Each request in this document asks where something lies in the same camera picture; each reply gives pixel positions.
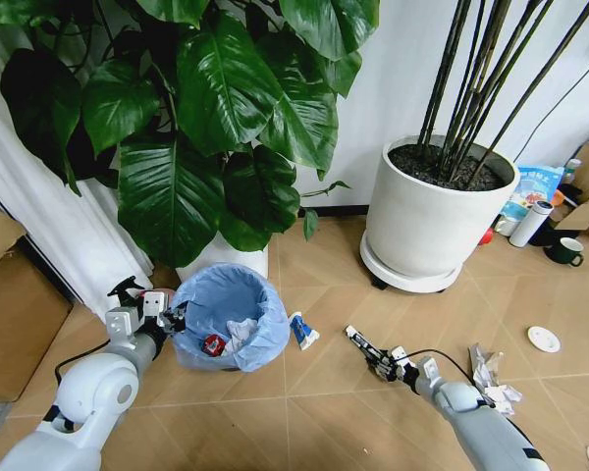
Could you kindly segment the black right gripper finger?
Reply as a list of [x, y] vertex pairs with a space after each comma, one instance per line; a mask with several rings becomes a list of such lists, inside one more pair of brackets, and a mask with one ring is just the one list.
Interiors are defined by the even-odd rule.
[[358, 331], [354, 326], [347, 325], [345, 328], [345, 333], [348, 339], [355, 344], [355, 346], [363, 353], [363, 354], [381, 354], [382, 351], [375, 347], [360, 331]]
[[370, 367], [377, 368], [384, 363], [385, 354], [377, 347], [370, 344], [367, 340], [361, 338], [352, 338], [351, 341], [364, 355], [365, 360]]

